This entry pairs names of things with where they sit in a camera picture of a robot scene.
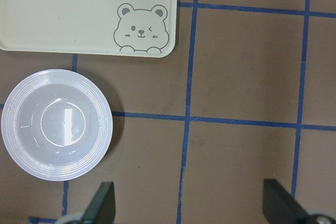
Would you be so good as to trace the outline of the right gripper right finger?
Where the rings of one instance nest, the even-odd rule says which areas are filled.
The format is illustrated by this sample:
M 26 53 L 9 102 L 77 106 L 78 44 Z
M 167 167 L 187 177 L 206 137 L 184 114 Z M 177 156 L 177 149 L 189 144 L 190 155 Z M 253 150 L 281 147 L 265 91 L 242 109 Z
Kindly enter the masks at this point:
M 305 223 L 309 217 L 301 205 L 276 179 L 264 179 L 263 214 L 268 223 Z

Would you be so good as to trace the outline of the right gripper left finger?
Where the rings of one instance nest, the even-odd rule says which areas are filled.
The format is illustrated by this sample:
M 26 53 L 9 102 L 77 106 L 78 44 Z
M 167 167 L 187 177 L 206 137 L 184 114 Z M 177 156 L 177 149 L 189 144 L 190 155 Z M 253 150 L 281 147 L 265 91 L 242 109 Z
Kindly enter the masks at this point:
M 101 183 L 82 216 L 82 223 L 114 223 L 115 203 L 114 183 Z

